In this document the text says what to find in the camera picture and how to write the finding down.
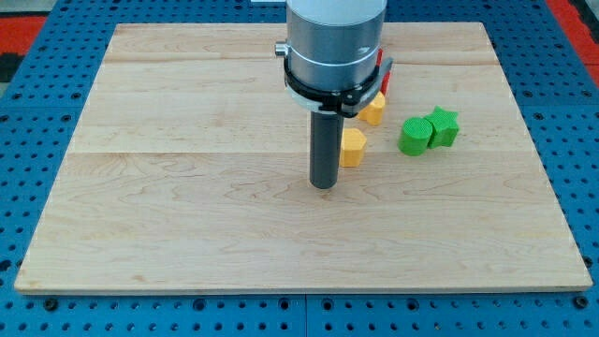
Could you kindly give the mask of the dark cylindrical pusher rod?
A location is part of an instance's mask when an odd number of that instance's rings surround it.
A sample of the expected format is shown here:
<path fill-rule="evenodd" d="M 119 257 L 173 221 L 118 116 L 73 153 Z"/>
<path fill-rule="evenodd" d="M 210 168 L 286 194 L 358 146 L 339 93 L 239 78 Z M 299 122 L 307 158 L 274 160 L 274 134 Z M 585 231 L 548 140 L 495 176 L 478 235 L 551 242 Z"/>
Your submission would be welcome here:
<path fill-rule="evenodd" d="M 319 189 L 329 189 L 338 179 L 343 117 L 312 111 L 310 132 L 310 182 Z"/>

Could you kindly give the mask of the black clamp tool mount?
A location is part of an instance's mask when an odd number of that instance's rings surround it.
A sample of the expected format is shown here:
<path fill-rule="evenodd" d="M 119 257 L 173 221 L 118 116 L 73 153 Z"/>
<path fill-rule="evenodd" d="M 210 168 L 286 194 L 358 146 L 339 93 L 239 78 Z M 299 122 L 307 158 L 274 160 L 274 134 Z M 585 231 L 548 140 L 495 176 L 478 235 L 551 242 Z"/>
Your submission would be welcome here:
<path fill-rule="evenodd" d="M 393 64 L 391 57 L 385 58 L 380 66 L 362 83 L 348 90 L 322 91 L 300 82 L 289 69 L 288 60 L 283 60 L 285 87 L 292 99 L 310 111 L 335 112 L 344 118 L 354 118 L 366 108 L 380 92 L 384 77 Z"/>

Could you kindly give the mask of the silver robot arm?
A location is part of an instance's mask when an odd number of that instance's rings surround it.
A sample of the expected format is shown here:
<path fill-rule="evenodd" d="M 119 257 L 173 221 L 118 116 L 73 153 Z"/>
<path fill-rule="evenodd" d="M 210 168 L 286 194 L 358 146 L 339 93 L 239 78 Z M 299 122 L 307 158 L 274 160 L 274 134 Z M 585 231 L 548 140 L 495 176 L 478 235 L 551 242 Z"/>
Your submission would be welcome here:
<path fill-rule="evenodd" d="M 378 60 L 387 0 L 288 0 L 283 59 L 285 88 L 310 112 L 309 180 L 337 183 L 343 123 L 379 93 L 393 60 Z"/>

